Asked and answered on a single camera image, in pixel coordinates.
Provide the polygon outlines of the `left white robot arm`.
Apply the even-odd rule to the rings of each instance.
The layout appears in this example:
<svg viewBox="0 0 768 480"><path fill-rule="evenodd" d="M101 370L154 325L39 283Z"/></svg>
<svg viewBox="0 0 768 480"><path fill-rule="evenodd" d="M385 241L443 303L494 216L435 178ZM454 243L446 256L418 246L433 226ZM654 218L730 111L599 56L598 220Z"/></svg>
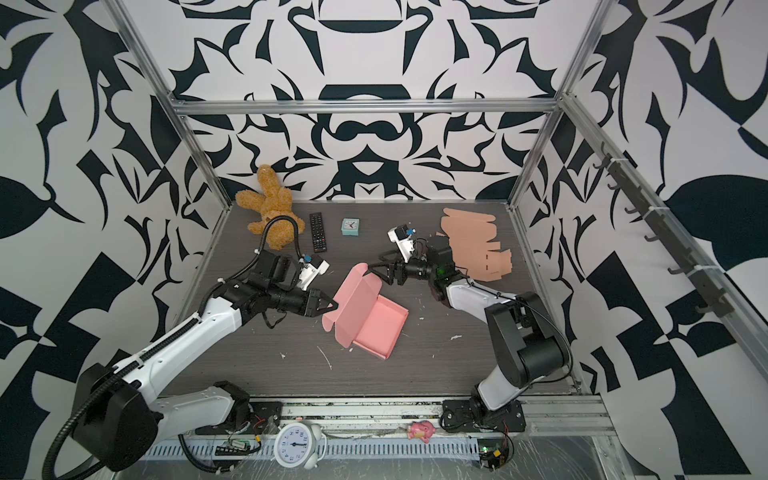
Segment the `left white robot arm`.
<svg viewBox="0 0 768 480"><path fill-rule="evenodd" d="M298 258L262 250L242 270L218 280L185 321L112 367L96 364L80 375L72 414L56 434L42 466L45 479L71 438L96 460L66 473L85 479L106 467L121 471L152 446L201 427L241 432L252 424L250 396L229 381L164 398L165 388L226 336L269 310L318 317L338 304L312 281L329 268L319 255Z"/></svg>

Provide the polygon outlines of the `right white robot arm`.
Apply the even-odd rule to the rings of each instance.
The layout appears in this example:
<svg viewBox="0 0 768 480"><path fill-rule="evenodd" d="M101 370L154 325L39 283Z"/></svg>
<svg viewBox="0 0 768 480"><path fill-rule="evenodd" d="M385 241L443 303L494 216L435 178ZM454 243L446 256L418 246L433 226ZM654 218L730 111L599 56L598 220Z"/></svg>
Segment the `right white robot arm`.
<svg viewBox="0 0 768 480"><path fill-rule="evenodd" d="M423 280L438 302L486 324L496 366L475 387L473 400L482 413L505 407L534 384L572 367L570 347L539 295L481 285L456 265L445 237L407 241L381 254L367 272L389 285Z"/></svg>

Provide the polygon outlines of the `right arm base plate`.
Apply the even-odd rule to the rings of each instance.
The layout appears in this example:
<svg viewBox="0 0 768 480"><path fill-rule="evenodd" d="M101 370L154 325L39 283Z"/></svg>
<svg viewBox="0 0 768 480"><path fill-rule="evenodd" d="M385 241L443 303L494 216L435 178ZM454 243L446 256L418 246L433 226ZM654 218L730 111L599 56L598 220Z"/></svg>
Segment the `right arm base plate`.
<svg viewBox="0 0 768 480"><path fill-rule="evenodd" d="M526 430L522 405L513 400L497 410L489 410L479 397L463 400L444 400L439 425L446 432L511 432Z"/></svg>

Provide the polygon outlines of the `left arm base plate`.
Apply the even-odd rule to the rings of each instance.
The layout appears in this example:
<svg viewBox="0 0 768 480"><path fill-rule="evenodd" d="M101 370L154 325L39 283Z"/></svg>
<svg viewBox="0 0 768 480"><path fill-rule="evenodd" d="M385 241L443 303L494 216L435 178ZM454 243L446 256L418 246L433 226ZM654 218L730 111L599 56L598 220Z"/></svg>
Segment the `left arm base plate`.
<svg viewBox="0 0 768 480"><path fill-rule="evenodd" d="M223 423L197 428L194 433L209 436L271 434L280 426L282 409L280 401L251 401L248 407L236 404Z"/></svg>

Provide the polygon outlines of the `pink cardboard box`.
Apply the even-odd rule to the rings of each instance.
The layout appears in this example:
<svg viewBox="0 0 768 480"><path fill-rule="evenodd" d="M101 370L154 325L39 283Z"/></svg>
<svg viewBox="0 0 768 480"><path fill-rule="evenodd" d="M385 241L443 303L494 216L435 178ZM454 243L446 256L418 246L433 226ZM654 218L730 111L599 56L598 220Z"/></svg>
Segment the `pink cardboard box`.
<svg viewBox="0 0 768 480"><path fill-rule="evenodd" d="M355 265L333 297L338 308L322 316L326 332L333 331L345 348L359 347L379 359L388 359L402 332L409 311L381 294L383 282Z"/></svg>

